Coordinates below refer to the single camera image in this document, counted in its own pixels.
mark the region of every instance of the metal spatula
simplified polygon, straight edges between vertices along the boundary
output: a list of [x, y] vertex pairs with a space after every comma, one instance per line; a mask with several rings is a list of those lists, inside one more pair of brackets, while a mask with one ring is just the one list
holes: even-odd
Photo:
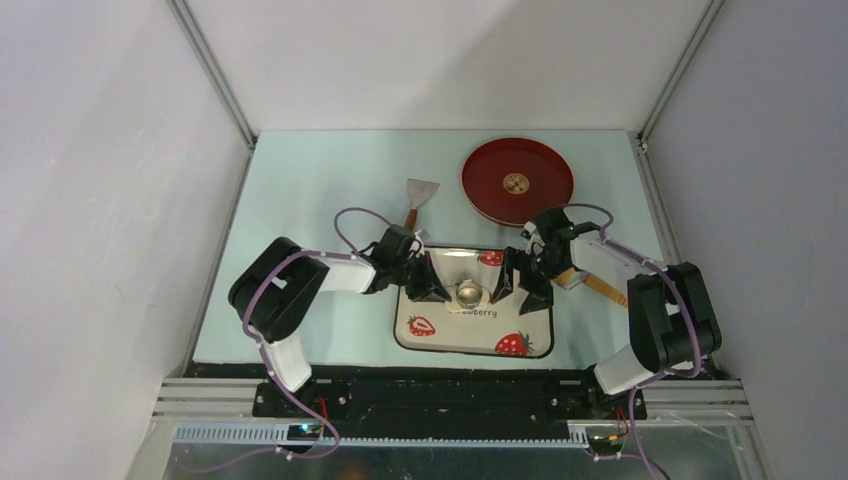
[[418, 220], [418, 209], [433, 196], [437, 188], [439, 188], [438, 183], [415, 180], [414, 178], [406, 180], [406, 189], [409, 191], [409, 201], [412, 202], [412, 208], [406, 216], [404, 227], [409, 230], [415, 228], [415, 222]]

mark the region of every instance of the black and white robotic arm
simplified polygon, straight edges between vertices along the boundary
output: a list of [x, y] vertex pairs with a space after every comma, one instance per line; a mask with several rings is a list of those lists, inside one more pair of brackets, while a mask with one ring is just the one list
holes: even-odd
[[[687, 309], [693, 320], [701, 355], [721, 345], [709, 295], [694, 265], [665, 266], [645, 259], [606, 237], [594, 223], [574, 224], [562, 208], [540, 213], [522, 235], [527, 239], [526, 249], [504, 250], [492, 303], [513, 292], [516, 271], [520, 273], [518, 287], [528, 292], [521, 314], [553, 306], [551, 281], [571, 268], [589, 272], [627, 295], [630, 343], [588, 369], [603, 394], [619, 394], [658, 372], [693, 360], [693, 343], [680, 309]], [[412, 301], [451, 301], [422, 247], [415, 233], [392, 225], [370, 252], [310, 252], [282, 268], [276, 275], [279, 282], [258, 291], [275, 268], [301, 250], [291, 240], [278, 238], [235, 282], [229, 302], [241, 318], [251, 301], [255, 303], [249, 328], [261, 337], [259, 346], [269, 355], [274, 373], [294, 391], [311, 375], [297, 329], [318, 293], [373, 294], [389, 285], [402, 285]], [[672, 288], [683, 305], [672, 295]]]

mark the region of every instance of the white table surface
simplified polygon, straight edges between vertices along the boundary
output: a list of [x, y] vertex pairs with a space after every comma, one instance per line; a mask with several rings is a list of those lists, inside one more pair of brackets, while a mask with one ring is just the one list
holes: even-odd
[[[278, 236], [306, 249], [345, 252], [333, 216], [361, 206], [403, 223], [409, 208], [408, 177], [441, 184], [422, 207], [418, 226], [430, 244], [502, 248], [519, 246], [515, 229], [477, 214], [462, 192], [460, 172], [479, 145], [500, 137], [540, 141], [562, 155], [575, 177], [574, 202], [610, 209], [611, 234], [661, 258], [636, 160], [624, 131], [589, 130], [370, 130], [266, 131], [259, 137], [239, 201], [193, 359], [209, 363], [254, 363], [259, 354], [241, 331], [227, 303], [233, 282]], [[573, 208], [575, 221], [603, 220]], [[379, 240], [385, 226], [353, 212], [341, 228], [358, 246]], [[627, 344], [625, 309], [579, 286], [554, 287], [553, 351], [542, 359], [494, 358], [401, 348], [392, 334], [397, 287], [376, 295], [349, 292], [316, 297], [300, 332], [313, 364], [525, 369], [585, 368]]]

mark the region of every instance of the red plate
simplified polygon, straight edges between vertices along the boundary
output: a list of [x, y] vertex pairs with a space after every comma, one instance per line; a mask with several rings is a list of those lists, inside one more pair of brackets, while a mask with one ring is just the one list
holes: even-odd
[[500, 138], [468, 157], [462, 168], [462, 188], [484, 217], [523, 227], [542, 210], [568, 203], [574, 176], [550, 147], [526, 138]]

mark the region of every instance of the red strawberry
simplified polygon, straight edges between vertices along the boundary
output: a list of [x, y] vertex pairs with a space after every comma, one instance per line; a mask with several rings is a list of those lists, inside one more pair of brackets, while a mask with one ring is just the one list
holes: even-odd
[[530, 345], [533, 345], [530, 342], [530, 335], [521, 332], [510, 333], [495, 345], [495, 353], [526, 357], [528, 353], [533, 351]]
[[406, 323], [409, 325], [409, 331], [416, 337], [429, 337], [436, 333], [436, 327], [424, 317], [411, 316]]
[[483, 252], [478, 259], [490, 267], [500, 267], [503, 265], [503, 250]]

